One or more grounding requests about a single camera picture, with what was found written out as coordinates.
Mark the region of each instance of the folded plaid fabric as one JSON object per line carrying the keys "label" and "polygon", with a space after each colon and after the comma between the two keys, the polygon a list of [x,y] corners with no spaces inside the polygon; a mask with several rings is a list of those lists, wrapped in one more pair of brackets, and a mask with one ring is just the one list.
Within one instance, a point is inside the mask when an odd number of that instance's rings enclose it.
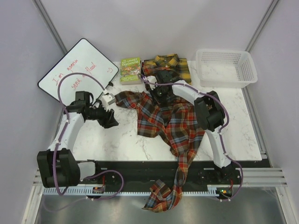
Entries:
{"label": "folded plaid fabric", "polygon": [[177,54],[159,56],[152,60],[144,60],[143,72],[145,76],[152,76],[157,70],[172,70],[177,72],[187,83],[191,83],[191,75],[186,58],[179,58]]}
{"label": "folded plaid fabric", "polygon": [[168,96],[168,105],[154,105],[145,92],[123,91],[115,96],[118,106],[137,110],[137,133],[146,137],[160,135],[178,160],[174,185],[170,190],[161,180],[150,188],[152,192],[144,209],[163,212],[174,208],[182,198],[182,187],[204,135],[196,121],[194,107],[185,99]]}

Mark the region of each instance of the white basket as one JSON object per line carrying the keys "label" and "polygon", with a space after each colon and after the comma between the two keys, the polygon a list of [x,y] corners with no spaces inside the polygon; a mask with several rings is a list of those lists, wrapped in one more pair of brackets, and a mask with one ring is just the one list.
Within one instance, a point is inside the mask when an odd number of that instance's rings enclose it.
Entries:
{"label": "white basket", "polygon": [[252,57],[246,51],[198,50],[196,66],[201,86],[243,88],[257,81]]}

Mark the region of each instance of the white table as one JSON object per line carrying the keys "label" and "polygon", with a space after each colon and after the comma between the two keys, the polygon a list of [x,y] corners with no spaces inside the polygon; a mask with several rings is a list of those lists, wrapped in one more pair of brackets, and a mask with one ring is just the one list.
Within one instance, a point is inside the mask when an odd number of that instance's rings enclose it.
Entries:
{"label": "white table", "polygon": [[[230,123],[223,130],[227,152],[238,161],[259,161],[262,159],[249,118],[241,89],[201,87],[196,73],[195,61],[190,61],[189,70],[192,85],[201,91],[215,90],[230,115]],[[113,80],[114,86],[107,89],[116,95],[125,90],[142,92],[144,85],[121,85],[119,75]],[[73,155],[76,160],[100,161],[174,161],[170,147],[160,136],[147,138],[137,135],[137,112],[112,106],[119,125],[109,129],[101,127],[97,121],[86,121],[81,128]],[[205,134],[194,161],[212,161],[213,153]]]}

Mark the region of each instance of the book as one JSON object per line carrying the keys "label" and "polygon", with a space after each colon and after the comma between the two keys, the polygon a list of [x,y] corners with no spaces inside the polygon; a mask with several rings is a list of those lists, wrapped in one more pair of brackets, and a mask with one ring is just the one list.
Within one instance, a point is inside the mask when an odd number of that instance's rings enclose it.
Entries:
{"label": "book", "polygon": [[121,84],[140,84],[140,58],[132,57],[121,60]]}

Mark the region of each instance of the dark sleeve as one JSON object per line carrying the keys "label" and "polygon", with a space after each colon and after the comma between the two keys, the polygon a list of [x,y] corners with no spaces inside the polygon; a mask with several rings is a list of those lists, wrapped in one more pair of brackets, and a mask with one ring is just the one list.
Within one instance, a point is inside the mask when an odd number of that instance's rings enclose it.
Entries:
{"label": "dark sleeve", "polygon": [[136,109],[142,98],[142,92],[123,91],[115,95],[116,105],[129,109]]}

